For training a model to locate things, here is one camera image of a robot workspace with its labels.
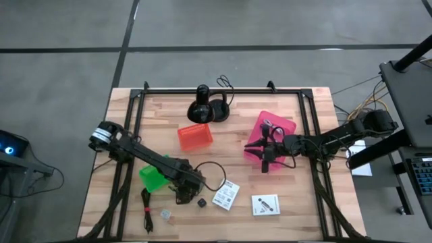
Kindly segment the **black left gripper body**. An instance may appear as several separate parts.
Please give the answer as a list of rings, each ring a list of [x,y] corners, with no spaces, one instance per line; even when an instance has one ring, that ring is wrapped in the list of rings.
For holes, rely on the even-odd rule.
[[[177,205],[188,204],[200,193],[206,182],[206,178],[198,170],[187,171],[172,182],[168,188],[175,193]]]

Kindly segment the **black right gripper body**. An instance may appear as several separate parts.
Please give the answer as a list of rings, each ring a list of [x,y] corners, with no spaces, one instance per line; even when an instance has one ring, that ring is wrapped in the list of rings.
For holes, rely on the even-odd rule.
[[[261,155],[261,172],[268,173],[270,164],[277,164],[280,167],[285,164],[277,160],[279,147],[272,135],[271,127],[266,124],[261,124],[261,134],[261,147],[263,148],[263,154]]]

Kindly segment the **white box with barcode labels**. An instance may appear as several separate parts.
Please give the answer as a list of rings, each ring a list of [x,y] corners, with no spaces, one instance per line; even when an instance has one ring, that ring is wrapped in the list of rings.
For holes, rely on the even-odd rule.
[[[239,185],[226,180],[222,183],[222,187],[216,191],[212,199],[212,203],[229,211],[235,201],[235,198],[240,190]]]

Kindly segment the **black cable bundle red tie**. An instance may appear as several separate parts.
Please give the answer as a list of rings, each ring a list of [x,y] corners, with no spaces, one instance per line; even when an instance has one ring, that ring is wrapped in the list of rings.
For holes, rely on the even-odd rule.
[[[140,195],[144,205],[144,228],[146,232],[149,234],[153,231],[153,220],[151,217],[151,208],[150,208],[151,194],[146,188],[144,188],[141,191]]]

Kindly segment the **pink plastic bin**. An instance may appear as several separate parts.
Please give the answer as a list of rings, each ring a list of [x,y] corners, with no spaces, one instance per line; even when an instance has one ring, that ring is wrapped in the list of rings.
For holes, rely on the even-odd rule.
[[[270,113],[268,111],[261,111],[256,123],[254,125],[254,128],[252,129],[252,132],[250,133],[250,137],[248,139],[248,143],[257,141],[258,139],[261,138],[262,134],[261,134],[261,124],[266,124],[269,125],[271,128],[274,127],[280,127],[281,129],[279,129],[278,131],[276,131],[274,133],[274,137],[276,139],[276,141],[281,142],[281,140],[285,135],[289,135],[289,134],[293,134],[296,131],[296,123],[292,120],[286,119],[284,117],[280,117],[278,115],[275,115],[273,113]],[[244,158],[248,161],[250,161],[251,163],[255,163],[257,165],[261,166],[261,160],[254,156],[251,155],[249,153],[244,152]],[[278,161],[281,162],[285,162],[285,157],[278,157],[277,158]],[[270,164],[270,168],[269,171],[276,171],[281,169],[283,166],[278,166],[277,164]]]

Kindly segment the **green plastic basket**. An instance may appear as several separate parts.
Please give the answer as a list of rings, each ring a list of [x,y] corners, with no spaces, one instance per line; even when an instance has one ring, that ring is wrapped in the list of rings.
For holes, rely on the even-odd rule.
[[[138,175],[144,187],[150,193],[162,189],[162,187],[169,184],[169,180],[159,173],[156,167],[148,163],[139,170]]]

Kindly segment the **orange plastic basket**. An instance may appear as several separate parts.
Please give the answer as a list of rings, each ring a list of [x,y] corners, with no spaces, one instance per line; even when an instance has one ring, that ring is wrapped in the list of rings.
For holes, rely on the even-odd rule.
[[[178,138],[182,151],[192,151],[213,142],[208,124],[196,124],[178,130]]]

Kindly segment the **white box with product picture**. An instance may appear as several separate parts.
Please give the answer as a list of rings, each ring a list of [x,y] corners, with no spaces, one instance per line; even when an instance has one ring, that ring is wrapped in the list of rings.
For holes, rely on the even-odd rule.
[[[252,195],[252,215],[280,215],[279,198],[277,194]]]

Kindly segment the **black desk lamp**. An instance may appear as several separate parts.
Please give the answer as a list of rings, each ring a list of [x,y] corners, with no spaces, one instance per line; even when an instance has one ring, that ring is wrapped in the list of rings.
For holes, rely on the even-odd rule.
[[[190,121],[197,124],[210,122],[224,122],[230,115],[227,103],[227,94],[224,90],[211,90],[207,85],[201,84],[196,89],[196,99],[187,111]]]

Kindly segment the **white paper sheet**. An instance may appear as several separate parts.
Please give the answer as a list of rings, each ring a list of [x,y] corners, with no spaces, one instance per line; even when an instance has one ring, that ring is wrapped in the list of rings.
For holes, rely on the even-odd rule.
[[[348,158],[350,155],[355,155],[356,153],[361,152],[365,148],[366,148],[365,141],[358,140],[348,148],[348,150],[346,151],[346,157]],[[352,169],[351,174],[353,176],[369,176],[369,177],[373,175],[369,163],[362,165],[356,169]]]

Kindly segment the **black keyboard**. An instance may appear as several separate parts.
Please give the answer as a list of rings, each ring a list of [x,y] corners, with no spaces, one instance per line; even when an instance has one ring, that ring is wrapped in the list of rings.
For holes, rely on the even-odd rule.
[[[416,157],[410,166],[421,195],[432,195],[432,157]]]

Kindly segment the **grey metal side table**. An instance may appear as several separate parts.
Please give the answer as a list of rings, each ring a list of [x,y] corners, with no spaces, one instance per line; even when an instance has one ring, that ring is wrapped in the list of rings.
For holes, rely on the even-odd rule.
[[[20,210],[20,197],[24,197],[27,187],[30,185],[33,173],[38,172],[44,176],[52,176],[53,169],[47,165],[41,165],[35,162],[27,161],[23,158],[13,157],[0,153],[0,162],[6,165],[16,166],[22,169],[24,177],[21,184],[18,186],[18,196],[12,196],[12,204],[10,210],[6,213],[5,219],[0,223],[0,243],[8,243],[11,238],[11,233],[16,226],[18,213]]]

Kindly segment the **black stand pole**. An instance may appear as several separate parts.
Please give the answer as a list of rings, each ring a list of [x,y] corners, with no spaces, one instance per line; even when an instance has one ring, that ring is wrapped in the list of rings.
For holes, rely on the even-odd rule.
[[[429,35],[424,41],[418,44],[413,50],[406,54],[399,61],[392,64],[395,71],[403,73],[405,70],[420,59],[425,53],[432,49],[432,34]]]

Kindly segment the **black computer with blue light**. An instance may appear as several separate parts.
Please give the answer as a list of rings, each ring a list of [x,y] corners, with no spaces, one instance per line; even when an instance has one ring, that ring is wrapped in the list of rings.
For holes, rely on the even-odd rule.
[[[22,158],[29,142],[4,130],[0,130],[0,152]]]

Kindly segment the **black aluminium table frame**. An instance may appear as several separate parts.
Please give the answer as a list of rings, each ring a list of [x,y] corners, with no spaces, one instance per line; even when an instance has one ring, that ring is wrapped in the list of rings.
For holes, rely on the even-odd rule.
[[[230,115],[211,123],[213,142],[185,152],[180,148],[178,130],[190,125],[187,109],[195,99],[194,88],[116,88],[111,91],[106,119],[125,126],[141,143],[155,152],[185,158],[207,179],[197,200],[177,205],[167,186],[151,194],[154,230],[144,229],[143,183],[138,172],[141,160],[117,164],[107,153],[94,161],[78,235],[85,236],[103,216],[118,189],[125,197],[119,202],[101,236],[110,240],[156,241],[297,241],[343,236],[344,231],[321,201],[313,186],[312,163],[304,157],[286,159],[286,166],[262,173],[261,166],[244,158],[244,145],[261,111],[268,111],[296,123],[298,134],[327,132],[338,124],[330,91],[318,88],[236,88]],[[229,180],[240,190],[229,211],[212,203]],[[277,194],[280,215],[253,216],[252,195]],[[160,212],[171,212],[165,221]]]

